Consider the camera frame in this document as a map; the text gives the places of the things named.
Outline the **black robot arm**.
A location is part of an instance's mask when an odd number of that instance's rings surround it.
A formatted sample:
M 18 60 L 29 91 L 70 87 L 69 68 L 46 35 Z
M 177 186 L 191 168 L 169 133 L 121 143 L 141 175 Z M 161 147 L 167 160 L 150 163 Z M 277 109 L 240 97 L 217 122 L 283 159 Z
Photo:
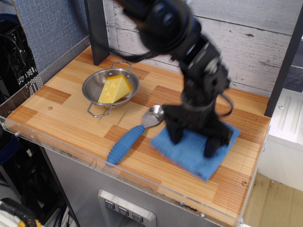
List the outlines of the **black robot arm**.
M 161 54 L 178 61 L 184 76 L 181 105 L 164 105 L 170 139 L 177 144 L 188 129 L 207 137 L 204 156 L 212 157 L 231 141 L 232 131 L 215 112 L 216 99 L 230 86 L 221 55 L 202 34 L 201 24 L 181 0 L 121 0 L 124 13 L 136 24 L 147 53 L 126 56 L 139 62 Z

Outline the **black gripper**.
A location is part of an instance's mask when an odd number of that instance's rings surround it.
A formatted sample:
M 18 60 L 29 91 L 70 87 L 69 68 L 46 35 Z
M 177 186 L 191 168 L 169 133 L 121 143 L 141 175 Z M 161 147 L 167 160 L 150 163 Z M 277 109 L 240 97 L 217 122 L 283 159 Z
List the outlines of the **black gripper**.
M 200 40 L 180 61 L 184 89 L 180 105 L 163 105 L 164 119 L 171 141 L 178 144 L 184 129 L 206 135 L 205 157 L 213 157 L 222 144 L 230 142 L 232 132 L 220 122 L 215 103 L 230 85 L 228 71 L 221 64 L 220 53 Z

